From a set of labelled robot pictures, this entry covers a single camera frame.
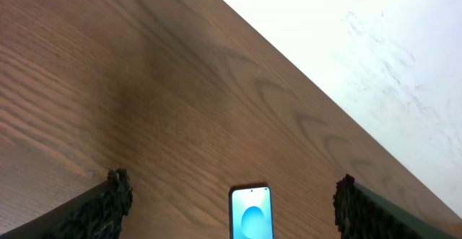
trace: blue circle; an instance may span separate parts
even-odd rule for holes
[[[240,223],[243,234],[250,239],[260,238],[265,230],[265,217],[258,207],[249,207],[243,214]]]

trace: white marble surface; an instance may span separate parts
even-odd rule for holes
[[[225,0],[462,217],[462,0]]]

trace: white floor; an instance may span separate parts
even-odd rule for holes
[[[462,0],[225,0],[462,217]]]

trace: wooden table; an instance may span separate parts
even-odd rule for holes
[[[0,9],[2,233],[124,166],[135,194],[122,238],[228,238],[229,187],[255,181],[272,189],[275,238],[338,238],[345,173],[462,236],[460,218],[221,0]]]

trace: brown wooden surface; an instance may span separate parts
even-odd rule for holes
[[[338,238],[345,173],[462,236],[449,208],[222,0],[0,9],[1,233],[124,166],[135,195],[122,238],[228,238],[228,189],[255,181],[272,188],[275,238]]]

